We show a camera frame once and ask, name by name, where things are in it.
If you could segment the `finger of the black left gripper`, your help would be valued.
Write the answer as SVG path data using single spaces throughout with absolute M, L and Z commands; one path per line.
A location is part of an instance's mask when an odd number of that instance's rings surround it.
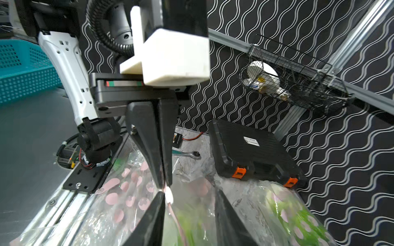
M 178 117 L 175 99 L 161 99 L 158 104 L 163 169 L 167 186 L 172 185 L 172 142 Z
M 147 161 L 156 187 L 162 189 L 162 153 L 152 102 L 129 103 L 125 116 L 128 133 Z

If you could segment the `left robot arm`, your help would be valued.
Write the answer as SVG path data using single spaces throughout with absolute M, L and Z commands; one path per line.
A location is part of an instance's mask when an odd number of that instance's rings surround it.
M 9 1 L 9 19 L 36 39 L 53 64 L 71 101 L 80 166 L 97 170 L 113 158 L 121 137 L 117 117 L 145 157 L 156 186 L 172 185 L 172 139 L 179 112 L 177 94 L 146 85 L 141 75 L 88 74 L 79 47 L 76 1 Z

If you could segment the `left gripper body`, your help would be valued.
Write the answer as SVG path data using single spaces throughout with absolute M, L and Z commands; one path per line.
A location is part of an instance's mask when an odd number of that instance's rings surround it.
M 176 97 L 182 104 L 189 100 L 189 87 L 152 87 L 144 84 L 140 74 L 92 73 L 89 91 L 99 118 L 126 114 L 133 101 L 149 101 Z

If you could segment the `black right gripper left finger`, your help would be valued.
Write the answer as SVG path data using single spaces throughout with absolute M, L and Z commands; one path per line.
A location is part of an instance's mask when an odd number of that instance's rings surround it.
M 161 246 L 165 212 L 165 194 L 158 192 L 123 246 Z

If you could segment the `zip-top bag with cabbage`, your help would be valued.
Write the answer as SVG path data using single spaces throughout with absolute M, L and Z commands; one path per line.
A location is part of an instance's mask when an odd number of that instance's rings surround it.
M 290 189 L 266 181 L 262 206 L 273 232 L 289 246 L 336 246 L 331 234 Z
M 215 188 L 223 191 L 258 246 L 277 246 L 274 232 L 258 206 L 255 181 L 211 176 L 193 177 L 176 172 L 171 190 L 173 203 L 167 209 L 163 245 L 218 246 L 215 224 Z
M 148 165 L 127 141 L 71 246 L 121 246 L 137 227 L 156 194 Z

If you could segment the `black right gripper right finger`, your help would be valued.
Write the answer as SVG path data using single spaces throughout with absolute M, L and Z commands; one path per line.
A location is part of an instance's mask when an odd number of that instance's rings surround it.
M 257 246 L 222 190 L 215 188 L 215 224 L 218 246 Z

